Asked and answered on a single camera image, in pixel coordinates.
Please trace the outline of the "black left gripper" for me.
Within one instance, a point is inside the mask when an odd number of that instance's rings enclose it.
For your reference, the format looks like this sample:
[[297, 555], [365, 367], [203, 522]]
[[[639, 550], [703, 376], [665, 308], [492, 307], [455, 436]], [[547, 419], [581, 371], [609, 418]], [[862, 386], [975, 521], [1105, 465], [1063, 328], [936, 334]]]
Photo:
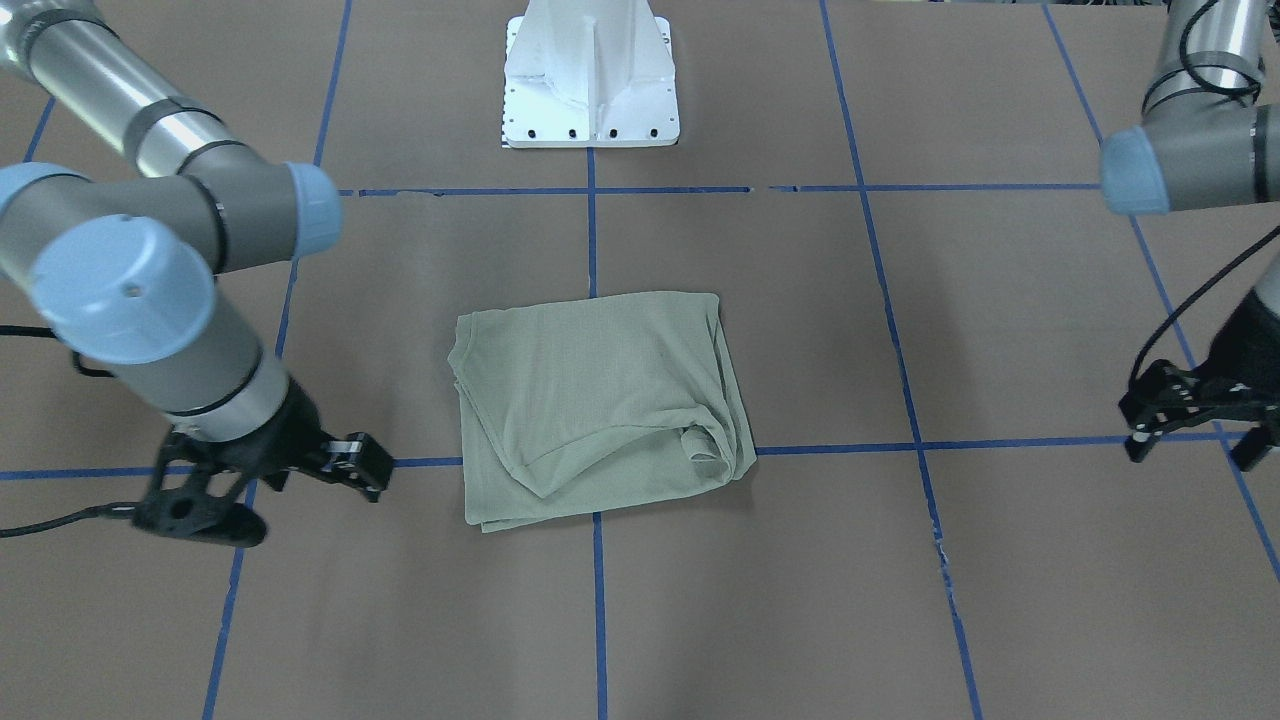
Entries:
[[[1133, 462], [1144, 461], [1164, 436], [1208, 421], [1222, 402], [1235, 407], [1217, 410], [1213, 419], [1253, 420], [1256, 409], [1277, 407], [1277, 393], [1279, 319], [1252, 290], [1215, 336], [1204, 373], [1157, 360], [1129, 382], [1117, 402], [1129, 429], [1125, 452]], [[1248, 473], [1277, 447], [1277, 423], [1260, 421], [1231, 447], [1230, 457]]]

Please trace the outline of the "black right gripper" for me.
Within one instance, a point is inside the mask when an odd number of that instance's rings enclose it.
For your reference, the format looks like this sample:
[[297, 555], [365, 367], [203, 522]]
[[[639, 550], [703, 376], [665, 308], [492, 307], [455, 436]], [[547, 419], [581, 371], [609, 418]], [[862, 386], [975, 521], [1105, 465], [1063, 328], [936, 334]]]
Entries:
[[296, 379], [289, 380], [283, 404], [262, 427], [227, 442], [192, 439], [189, 461], [215, 474], [237, 474], [237, 491], [253, 480], [282, 491], [289, 474], [300, 471], [355, 489], [370, 503], [380, 501], [396, 470], [394, 457], [369, 433], [332, 439], [315, 402]]

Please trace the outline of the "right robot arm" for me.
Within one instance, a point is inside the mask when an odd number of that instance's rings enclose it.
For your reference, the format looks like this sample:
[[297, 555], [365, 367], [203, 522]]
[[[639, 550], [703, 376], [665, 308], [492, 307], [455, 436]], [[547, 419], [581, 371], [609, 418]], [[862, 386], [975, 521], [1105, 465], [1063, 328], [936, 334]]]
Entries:
[[3, 169], [3, 274], [58, 340], [170, 423], [163, 462], [280, 488], [302, 471], [376, 501], [392, 460], [337, 439], [220, 274], [330, 249], [343, 210], [307, 163], [271, 164], [132, 51], [91, 1], [5, 1], [3, 70], [45, 90], [137, 178]]

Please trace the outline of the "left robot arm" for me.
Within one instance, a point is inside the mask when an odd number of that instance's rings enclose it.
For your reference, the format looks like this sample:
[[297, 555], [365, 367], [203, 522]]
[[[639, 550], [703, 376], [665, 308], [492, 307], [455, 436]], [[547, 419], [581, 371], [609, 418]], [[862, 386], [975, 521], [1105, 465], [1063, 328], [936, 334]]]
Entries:
[[[1100, 178], [1108, 209], [1166, 215], [1275, 202], [1279, 115], [1262, 104], [1270, 1], [1171, 1], [1158, 63], [1138, 126], [1107, 137]], [[1277, 450], [1279, 269], [1271, 263], [1225, 320], [1198, 366], [1148, 360], [1174, 309], [1138, 351], [1119, 409], [1139, 462], [1169, 433], [1211, 421], [1249, 429], [1233, 464], [1253, 470]]]

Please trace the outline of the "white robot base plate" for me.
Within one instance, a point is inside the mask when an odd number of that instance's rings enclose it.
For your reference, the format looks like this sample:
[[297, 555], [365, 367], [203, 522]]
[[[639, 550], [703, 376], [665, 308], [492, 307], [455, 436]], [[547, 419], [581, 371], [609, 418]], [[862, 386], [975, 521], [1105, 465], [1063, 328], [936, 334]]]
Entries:
[[504, 91], [504, 149], [646, 149], [680, 140], [673, 79], [660, 81], [654, 92], [632, 85], [609, 101], [598, 90], [582, 101], [564, 101], [525, 79], [506, 79]]

